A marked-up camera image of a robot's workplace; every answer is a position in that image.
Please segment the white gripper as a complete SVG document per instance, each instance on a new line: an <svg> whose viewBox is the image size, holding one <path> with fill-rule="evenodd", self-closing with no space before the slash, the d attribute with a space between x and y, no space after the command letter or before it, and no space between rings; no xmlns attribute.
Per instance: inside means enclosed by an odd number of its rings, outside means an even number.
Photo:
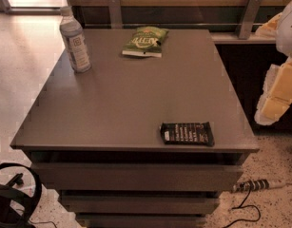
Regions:
<svg viewBox="0 0 292 228"><path fill-rule="evenodd" d="M276 36L277 51L291 57L281 66L271 65L265 75L263 94L258 101L254 120L260 125L271 125L292 105L292 0L282 13L259 26L255 35Z"/></svg>

